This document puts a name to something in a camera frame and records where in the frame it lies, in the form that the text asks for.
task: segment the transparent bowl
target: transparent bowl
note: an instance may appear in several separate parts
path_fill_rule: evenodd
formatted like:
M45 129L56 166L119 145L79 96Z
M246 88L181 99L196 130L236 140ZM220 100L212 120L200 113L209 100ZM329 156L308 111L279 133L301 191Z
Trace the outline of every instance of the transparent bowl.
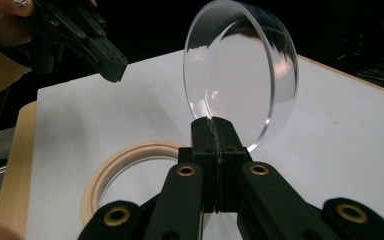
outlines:
M250 152L287 122L298 87L295 47L284 25L230 0L212 1L195 16L183 74L194 118L231 121Z

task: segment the wooden ring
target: wooden ring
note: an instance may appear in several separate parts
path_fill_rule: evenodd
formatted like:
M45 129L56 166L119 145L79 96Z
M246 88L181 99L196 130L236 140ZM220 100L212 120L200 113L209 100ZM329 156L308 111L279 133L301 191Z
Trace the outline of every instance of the wooden ring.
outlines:
M177 159L180 147L185 145L168 140L146 141L127 147L109 157L92 175L81 203L83 225L90 221L99 209L106 185L123 169L150 157L171 157Z

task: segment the black plastic part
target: black plastic part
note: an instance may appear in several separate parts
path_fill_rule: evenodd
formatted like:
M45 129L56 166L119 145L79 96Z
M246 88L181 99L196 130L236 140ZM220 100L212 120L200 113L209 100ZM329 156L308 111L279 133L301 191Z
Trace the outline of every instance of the black plastic part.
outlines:
M86 1L34 0L36 10L23 18L32 30L31 67L47 74L61 60L66 47L83 57L103 78L121 80L128 65L126 56L108 40L106 21Z
M384 239L384 219L359 202L346 198L328 200L322 218L342 239Z
M206 117L196 119L191 124L191 161L200 165L204 171L204 212L212 213L218 209L217 203L217 149L213 134L210 130L209 120ZM186 154L179 154L179 162L186 160Z
M122 211L116 209L127 209L128 216ZM139 226L141 211L139 206L126 201L115 201L101 208L93 215L92 219L81 232L78 240L121 240L134 239L136 229ZM116 226L109 226L105 219L110 217L117 220L121 217L126 217L127 220Z
M268 239L339 239L314 209L269 164L244 164L240 186Z
M220 193L219 210L221 212L237 212L241 200L239 173L241 167L252 159L247 149L239 140L232 123L226 119L211 118L211 129L219 146L218 188Z
M202 238L202 168L179 163L170 168L152 213L145 240Z

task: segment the glass dish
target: glass dish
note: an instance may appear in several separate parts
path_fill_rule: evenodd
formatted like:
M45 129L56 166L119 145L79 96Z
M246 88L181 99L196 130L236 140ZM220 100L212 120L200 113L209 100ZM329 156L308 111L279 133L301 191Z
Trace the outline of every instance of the glass dish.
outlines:
M194 118L231 121L250 152L284 126L298 87L295 47L284 25L230 0L212 1L195 16L183 74Z

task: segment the wooden table edge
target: wooden table edge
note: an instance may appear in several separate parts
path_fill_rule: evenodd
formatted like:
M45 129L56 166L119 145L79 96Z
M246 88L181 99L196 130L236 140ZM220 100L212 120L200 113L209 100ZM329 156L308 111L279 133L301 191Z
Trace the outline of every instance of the wooden table edge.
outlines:
M36 126L36 102L19 111L0 189L0 225L25 239Z

